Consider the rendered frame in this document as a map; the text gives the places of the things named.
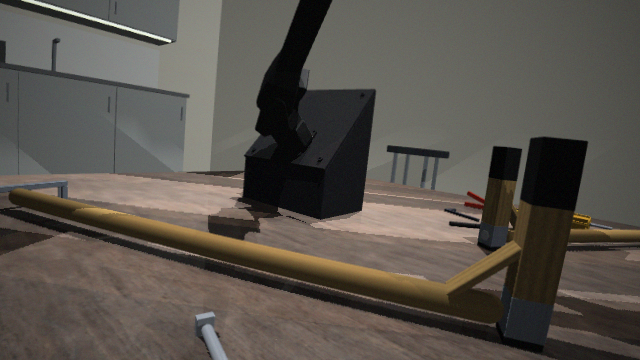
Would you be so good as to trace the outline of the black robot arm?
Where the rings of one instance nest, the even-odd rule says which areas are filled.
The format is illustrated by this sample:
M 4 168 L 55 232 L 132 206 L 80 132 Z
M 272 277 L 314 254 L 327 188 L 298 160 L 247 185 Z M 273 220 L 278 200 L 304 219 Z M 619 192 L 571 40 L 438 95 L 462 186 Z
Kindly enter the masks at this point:
M 260 87 L 255 130 L 272 135 L 274 153 L 300 157 L 317 134 L 298 113 L 307 91 L 309 70 L 303 65 L 333 0 L 299 0 L 282 49 Z

